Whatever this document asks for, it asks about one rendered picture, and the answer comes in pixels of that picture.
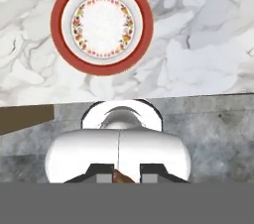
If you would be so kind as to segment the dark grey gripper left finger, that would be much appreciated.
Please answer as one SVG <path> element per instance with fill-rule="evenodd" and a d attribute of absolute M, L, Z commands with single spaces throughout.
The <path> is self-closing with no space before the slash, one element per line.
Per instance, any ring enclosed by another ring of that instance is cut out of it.
<path fill-rule="evenodd" d="M 67 183 L 112 183 L 114 164 L 91 164 L 86 173 L 78 175 Z"/>

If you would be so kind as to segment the red rimmed floral plate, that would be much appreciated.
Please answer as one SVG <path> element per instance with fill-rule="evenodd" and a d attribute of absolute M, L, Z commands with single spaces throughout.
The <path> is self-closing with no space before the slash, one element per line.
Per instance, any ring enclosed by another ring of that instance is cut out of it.
<path fill-rule="evenodd" d="M 56 0 L 51 35 L 72 67 L 92 75 L 113 75 L 135 65 L 153 37 L 148 0 Z"/>

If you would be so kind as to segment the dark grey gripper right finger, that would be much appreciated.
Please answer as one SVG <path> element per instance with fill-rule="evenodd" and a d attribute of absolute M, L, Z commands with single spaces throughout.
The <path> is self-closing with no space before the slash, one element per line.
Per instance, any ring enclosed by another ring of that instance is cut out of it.
<path fill-rule="evenodd" d="M 186 179 L 168 173 L 163 164 L 140 164 L 141 183 L 188 183 Z"/>

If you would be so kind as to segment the white rounded black-edged object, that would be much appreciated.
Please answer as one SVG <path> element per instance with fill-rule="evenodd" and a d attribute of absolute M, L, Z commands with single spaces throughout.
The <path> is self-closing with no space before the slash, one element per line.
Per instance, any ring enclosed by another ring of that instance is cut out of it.
<path fill-rule="evenodd" d="M 78 130 L 56 137 L 46 155 L 48 181 L 64 183 L 91 164 L 140 182 L 140 164 L 163 164 L 168 173 L 189 180 L 191 157 L 183 141 L 164 132 L 160 112 L 142 99 L 101 101 L 83 114 Z"/>

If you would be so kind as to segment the small brown object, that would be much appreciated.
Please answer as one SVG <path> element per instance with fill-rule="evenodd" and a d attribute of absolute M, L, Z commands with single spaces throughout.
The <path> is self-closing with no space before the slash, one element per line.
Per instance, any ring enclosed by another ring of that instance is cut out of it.
<path fill-rule="evenodd" d="M 113 182 L 114 183 L 134 183 L 134 180 L 116 169 L 113 173 Z"/>

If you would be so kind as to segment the brown cupboard front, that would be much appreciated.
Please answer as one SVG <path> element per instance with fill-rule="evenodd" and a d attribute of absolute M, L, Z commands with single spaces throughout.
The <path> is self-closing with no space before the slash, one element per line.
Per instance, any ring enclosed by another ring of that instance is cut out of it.
<path fill-rule="evenodd" d="M 0 135 L 42 124 L 54 118 L 53 105 L 0 107 Z"/>

